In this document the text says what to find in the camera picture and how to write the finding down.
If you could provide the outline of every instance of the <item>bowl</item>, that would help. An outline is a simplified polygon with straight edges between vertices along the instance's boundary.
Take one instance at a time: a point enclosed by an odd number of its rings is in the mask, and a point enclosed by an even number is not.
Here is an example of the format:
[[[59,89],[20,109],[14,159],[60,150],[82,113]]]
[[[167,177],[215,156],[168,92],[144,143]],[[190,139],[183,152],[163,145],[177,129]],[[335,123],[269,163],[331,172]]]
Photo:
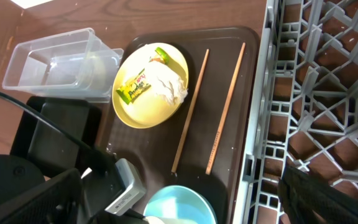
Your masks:
[[[164,187],[155,193],[146,205],[144,216],[216,224],[216,215],[209,202],[194,190],[179,185]]]
[[[140,94],[132,103],[127,105],[116,90],[127,80],[134,78],[149,62],[154,49],[161,47],[170,56],[168,63],[174,72],[183,80],[185,88],[188,88],[188,67],[182,53],[174,46],[164,43],[145,45],[132,53],[122,64],[117,72],[112,86],[112,104],[118,118],[126,125],[133,128],[151,128],[171,117],[179,108],[180,103],[169,105],[166,101],[155,96],[151,89]]]

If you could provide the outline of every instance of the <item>white device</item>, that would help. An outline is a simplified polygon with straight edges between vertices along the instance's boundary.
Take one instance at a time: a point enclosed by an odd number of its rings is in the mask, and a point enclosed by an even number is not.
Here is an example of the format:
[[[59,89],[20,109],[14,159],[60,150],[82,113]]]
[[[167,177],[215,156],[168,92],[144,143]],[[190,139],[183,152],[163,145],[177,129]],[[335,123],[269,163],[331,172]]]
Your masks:
[[[143,186],[136,167],[126,159],[119,159],[116,162],[118,173],[124,183],[125,191],[118,196],[105,211],[114,215],[123,215],[128,209],[146,194],[146,188]],[[92,170],[87,168],[81,178],[84,178]]]

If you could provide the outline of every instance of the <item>gray plastic crate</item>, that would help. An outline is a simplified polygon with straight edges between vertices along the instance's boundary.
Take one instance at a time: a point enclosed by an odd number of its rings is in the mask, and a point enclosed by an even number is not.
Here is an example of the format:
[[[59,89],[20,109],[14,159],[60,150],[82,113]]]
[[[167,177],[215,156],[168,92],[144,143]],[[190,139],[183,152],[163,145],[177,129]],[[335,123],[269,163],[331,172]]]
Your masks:
[[[300,4],[299,20],[284,22],[286,7],[294,4]],[[355,13],[351,17],[345,10],[348,7],[354,7]],[[304,15],[306,11],[310,11],[308,17]],[[324,31],[331,19],[339,21],[336,33]],[[343,38],[351,32],[358,34],[358,1],[267,0],[233,223],[256,223],[259,207],[275,211],[275,223],[279,223],[284,215],[277,193],[262,190],[262,182],[278,183],[278,179],[264,175],[267,159],[281,162],[281,173],[286,161],[299,170],[309,172],[313,159],[324,156],[328,163],[339,170],[339,175],[331,179],[331,185],[334,187],[341,182],[349,182],[358,190],[358,167],[344,169],[338,158],[329,152],[343,141],[351,141],[358,147],[358,78],[350,84],[338,78],[338,74],[346,70],[348,65],[358,66],[358,40],[346,40],[347,44],[354,41],[352,49],[343,44]],[[304,48],[301,44],[306,39],[307,46]],[[295,49],[295,58],[283,60],[279,57],[280,50],[286,48]],[[338,57],[345,59],[344,62],[330,67],[321,65],[319,58],[327,56],[331,49],[337,51]],[[296,74],[305,66],[306,75],[299,82]],[[277,78],[291,80],[288,100],[273,100]],[[322,88],[327,83],[335,87],[334,91]],[[337,98],[338,101],[326,106],[320,98]],[[301,115],[296,117],[292,113],[294,103],[300,102]],[[343,106],[344,114],[340,118],[333,111]],[[285,141],[269,139],[272,116],[287,118]],[[323,116],[336,125],[336,130],[313,127],[313,123]],[[300,132],[318,149],[302,159],[288,151],[289,140]],[[313,137],[315,134],[335,140],[323,145]]]

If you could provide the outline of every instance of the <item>black wire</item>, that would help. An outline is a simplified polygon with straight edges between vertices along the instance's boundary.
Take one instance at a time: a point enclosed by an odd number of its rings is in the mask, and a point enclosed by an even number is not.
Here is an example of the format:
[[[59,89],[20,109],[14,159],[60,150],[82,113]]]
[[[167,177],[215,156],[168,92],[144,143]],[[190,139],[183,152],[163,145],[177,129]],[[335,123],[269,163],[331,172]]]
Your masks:
[[[87,160],[88,160],[88,163],[89,163],[88,165],[91,167],[91,169],[93,169],[93,170],[96,169],[100,173],[103,173],[106,170],[104,158],[103,158],[102,154],[98,150],[92,149],[91,147],[89,147],[89,145],[85,144],[83,141],[81,141],[81,140],[77,139],[76,137],[72,136],[71,134],[69,134],[65,130],[59,128],[55,123],[53,123],[51,120],[46,118],[44,115],[40,114],[38,111],[36,111],[33,108],[31,108],[30,106],[20,102],[19,100],[15,99],[15,98],[13,98],[13,97],[5,94],[5,93],[1,93],[1,92],[0,92],[0,98],[3,99],[3,100],[8,101],[8,102],[20,107],[20,108],[22,108],[25,112],[27,112],[31,116],[37,118],[39,121],[41,121],[44,124],[46,124],[47,126],[51,127],[52,129],[54,129],[58,133],[64,135],[70,141],[72,141],[77,146],[79,146],[80,149],[89,156],[87,158]]]

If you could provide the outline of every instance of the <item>black plastic container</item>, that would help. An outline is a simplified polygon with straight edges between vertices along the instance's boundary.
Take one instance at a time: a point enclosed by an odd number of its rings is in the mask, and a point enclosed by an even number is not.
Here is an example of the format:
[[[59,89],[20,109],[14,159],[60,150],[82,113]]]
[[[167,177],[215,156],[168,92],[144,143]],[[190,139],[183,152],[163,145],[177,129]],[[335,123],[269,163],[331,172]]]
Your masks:
[[[100,110],[84,100],[32,96],[27,105],[62,129],[93,146],[99,128]],[[23,112],[12,145],[11,155],[33,162],[47,177],[69,168],[81,173],[87,168],[78,146],[62,134]]]

